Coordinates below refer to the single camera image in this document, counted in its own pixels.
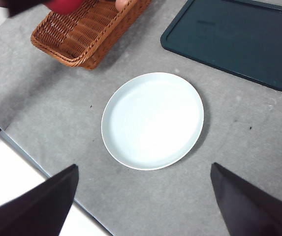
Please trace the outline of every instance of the gray countertop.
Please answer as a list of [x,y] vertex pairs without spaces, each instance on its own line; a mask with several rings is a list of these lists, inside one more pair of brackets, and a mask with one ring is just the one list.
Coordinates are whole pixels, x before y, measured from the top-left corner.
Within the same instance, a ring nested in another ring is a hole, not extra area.
[[[159,38],[185,2],[153,0],[93,71],[32,46],[43,6],[0,27],[0,128],[51,175],[78,164],[76,199],[116,236],[228,235],[210,180],[215,161],[282,200],[282,92],[164,50]],[[197,89],[205,123],[181,161],[136,171],[107,152],[101,116],[123,83],[154,71]]]

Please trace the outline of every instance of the black object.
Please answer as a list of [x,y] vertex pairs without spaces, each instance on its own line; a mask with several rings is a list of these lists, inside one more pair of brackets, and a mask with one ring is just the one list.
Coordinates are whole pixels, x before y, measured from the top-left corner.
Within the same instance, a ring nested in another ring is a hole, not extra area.
[[0,206],[0,236],[58,236],[77,183],[78,167],[72,165]]
[[282,7],[252,0],[188,0],[162,46],[282,91]]
[[0,7],[8,8],[11,17],[46,1],[48,0],[0,0]]
[[217,203],[231,236],[282,236],[282,202],[218,163],[211,168]]

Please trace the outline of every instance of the white plate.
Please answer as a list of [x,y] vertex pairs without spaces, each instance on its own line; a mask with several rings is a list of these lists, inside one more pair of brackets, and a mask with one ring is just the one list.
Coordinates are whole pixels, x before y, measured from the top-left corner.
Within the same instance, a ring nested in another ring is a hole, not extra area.
[[101,121],[109,153],[137,170],[157,170],[184,157],[198,140],[203,104],[194,87],[179,76],[150,73],[121,86]]

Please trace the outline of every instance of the plate rim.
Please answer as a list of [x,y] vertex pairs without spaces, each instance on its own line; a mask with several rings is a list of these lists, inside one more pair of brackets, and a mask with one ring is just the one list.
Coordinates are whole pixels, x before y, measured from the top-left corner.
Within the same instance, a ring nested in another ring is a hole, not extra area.
[[[184,82],[188,83],[190,85],[190,87],[196,92],[196,94],[198,95],[198,98],[199,98],[199,102],[201,103],[201,111],[202,111],[202,121],[201,121],[201,127],[200,127],[200,130],[199,130],[199,133],[197,135],[197,138],[194,142],[192,142],[192,145],[190,145],[190,148],[188,150],[185,151],[185,153],[183,155],[180,155],[180,157],[176,158],[174,161],[166,164],[166,165],[163,165],[163,166],[159,166],[159,167],[155,167],[155,168],[137,168],[137,167],[133,167],[133,166],[130,166],[120,160],[118,160],[113,154],[112,152],[109,150],[106,142],[105,142],[105,139],[104,139],[104,135],[103,135],[103,122],[104,122],[104,115],[105,115],[105,112],[108,108],[108,105],[109,103],[112,101],[113,97],[122,89],[122,87],[125,87],[126,84],[128,83],[131,83],[132,81],[134,81],[135,79],[138,79],[139,77],[144,77],[144,76],[147,76],[147,75],[150,75],[150,74],[168,74],[168,75],[172,75],[172,76],[176,76],[178,77],[179,79],[183,80]],[[168,167],[168,166],[171,166],[173,164],[175,164],[177,161],[181,160],[183,157],[185,157],[191,150],[192,148],[195,146],[195,144],[197,143],[197,141],[199,140],[200,136],[201,136],[201,133],[202,133],[202,130],[203,130],[203,126],[204,126],[204,116],[205,116],[205,113],[204,113],[204,106],[203,106],[203,102],[202,102],[202,99],[201,99],[201,96],[200,94],[198,93],[198,91],[195,89],[195,87],[189,83],[187,80],[185,80],[184,78],[178,76],[178,75],[175,75],[175,74],[172,74],[172,73],[168,73],[168,72],[151,72],[151,73],[146,73],[146,74],[142,74],[142,75],[138,75],[136,77],[134,77],[133,79],[131,80],[128,80],[127,82],[125,82],[123,85],[121,85],[115,92],[114,94],[110,97],[110,99],[108,100],[104,110],[103,110],[103,113],[102,113],[102,118],[101,118],[101,125],[100,125],[100,128],[101,128],[101,137],[102,137],[102,141],[103,141],[103,144],[104,146],[106,147],[107,151],[109,152],[109,154],[117,161],[119,162],[120,164],[128,167],[128,168],[131,168],[131,169],[134,169],[134,170],[138,170],[138,171],[154,171],[154,170],[159,170],[159,169],[163,169],[165,167]]]

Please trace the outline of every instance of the brown basket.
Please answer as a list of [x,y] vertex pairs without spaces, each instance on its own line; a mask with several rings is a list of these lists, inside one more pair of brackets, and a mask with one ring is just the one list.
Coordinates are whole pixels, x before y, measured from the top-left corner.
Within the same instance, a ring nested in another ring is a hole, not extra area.
[[94,69],[151,0],[129,0],[121,12],[112,1],[84,0],[68,15],[50,12],[31,34],[34,46],[67,66]]

